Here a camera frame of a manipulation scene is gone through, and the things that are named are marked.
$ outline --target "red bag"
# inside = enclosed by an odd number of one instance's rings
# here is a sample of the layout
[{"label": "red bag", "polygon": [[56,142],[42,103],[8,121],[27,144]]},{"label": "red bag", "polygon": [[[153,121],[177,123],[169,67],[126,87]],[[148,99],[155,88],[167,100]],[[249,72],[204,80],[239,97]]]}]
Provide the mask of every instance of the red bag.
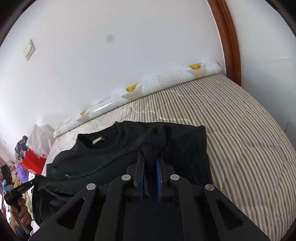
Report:
[{"label": "red bag", "polygon": [[29,149],[21,165],[33,174],[41,174],[45,161],[45,158],[38,156],[35,152]]}]

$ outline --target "striped bed sheet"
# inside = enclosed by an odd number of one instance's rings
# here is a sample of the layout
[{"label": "striped bed sheet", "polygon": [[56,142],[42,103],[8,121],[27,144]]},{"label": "striped bed sheet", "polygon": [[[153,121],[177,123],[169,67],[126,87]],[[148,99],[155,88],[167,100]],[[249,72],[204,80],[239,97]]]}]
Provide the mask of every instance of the striped bed sheet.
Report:
[{"label": "striped bed sheet", "polygon": [[46,163],[70,149],[78,133],[124,120],[204,125],[213,184],[271,241],[296,218],[295,149],[271,115],[221,74],[159,91],[77,127],[56,140]]}]

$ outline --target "silver screw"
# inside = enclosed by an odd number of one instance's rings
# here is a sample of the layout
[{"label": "silver screw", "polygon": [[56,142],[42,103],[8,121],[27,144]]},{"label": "silver screw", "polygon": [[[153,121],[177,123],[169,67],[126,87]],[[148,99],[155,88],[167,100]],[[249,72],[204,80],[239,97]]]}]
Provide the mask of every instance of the silver screw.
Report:
[{"label": "silver screw", "polygon": [[125,175],[123,175],[123,176],[121,177],[121,179],[124,180],[124,181],[128,181],[128,180],[131,179],[131,176],[128,175],[128,174],[125,174]]},{"label": "silver screw", "polygon": [[86,189],[87,190],[94,190],[96,188],[96,184],[90,183],[87,184]]},{"label": "silver screw", "polygon": [[207,189],[208,191],[213,191],[215,189],[215,186],[212,184],[207,184],[205,185],[205,189]]},{"label": "silver screw", "polygon": [[178,181],[180,179],[179,175],[177,175],[177,174],[171,175],[170,178],[174,181]]}]

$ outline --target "human hand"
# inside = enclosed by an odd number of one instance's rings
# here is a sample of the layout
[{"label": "human hand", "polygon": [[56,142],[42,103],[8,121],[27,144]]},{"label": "human hand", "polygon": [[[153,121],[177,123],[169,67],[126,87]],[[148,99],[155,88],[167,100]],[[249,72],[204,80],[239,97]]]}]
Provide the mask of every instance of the human hand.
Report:
[{"label": "human hand", "polygon": [[26,201],[21,198],[18,200],[18,204],[21,208],[21,211],[18,212],[17,208],[13,207],[13,206],[9,206],[9,212],[12,215],[12,217],[15,220],[15,224],[21,229],[24,230],[24,228],[22,227],[22,224],[18,222],[18,218],[16,217],[16,215],[19,215],[20,220],[22,223],[24,223],[25,225],[29,225],[32,222],[32,217],[28,212],[28,208],[25,205]]}]

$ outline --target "white plastic bag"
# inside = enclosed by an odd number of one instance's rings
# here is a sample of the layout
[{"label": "white plastic bag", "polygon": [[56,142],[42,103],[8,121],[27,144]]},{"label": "white plastic bag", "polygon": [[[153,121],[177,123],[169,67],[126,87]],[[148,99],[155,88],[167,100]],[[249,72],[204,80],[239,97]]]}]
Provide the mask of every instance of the white plastic bag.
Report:
[{"label": "white plastic bag", "polygon": [[26,146],[37,155],[47,158],[52,145],[55,142],[53,137],[54,129],[49,126],[34,125],[31,135],[29,136]]}]

